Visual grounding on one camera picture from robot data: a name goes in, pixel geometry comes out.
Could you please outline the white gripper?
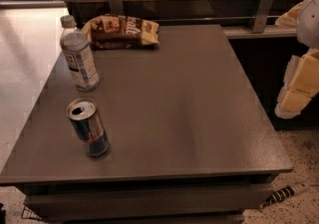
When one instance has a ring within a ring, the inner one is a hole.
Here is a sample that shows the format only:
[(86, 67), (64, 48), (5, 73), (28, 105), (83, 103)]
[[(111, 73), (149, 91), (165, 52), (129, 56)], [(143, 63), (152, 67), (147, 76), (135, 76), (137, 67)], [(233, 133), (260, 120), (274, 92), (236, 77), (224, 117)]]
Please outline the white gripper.
[(302, 57), (293, 55), (287, 64), (275, 114), (289, 119), (300, 115), (319, 93), (319, 0), (303, 0), (277, 18), (275, 25), (296, 27), (298, 41), (310, 48)]

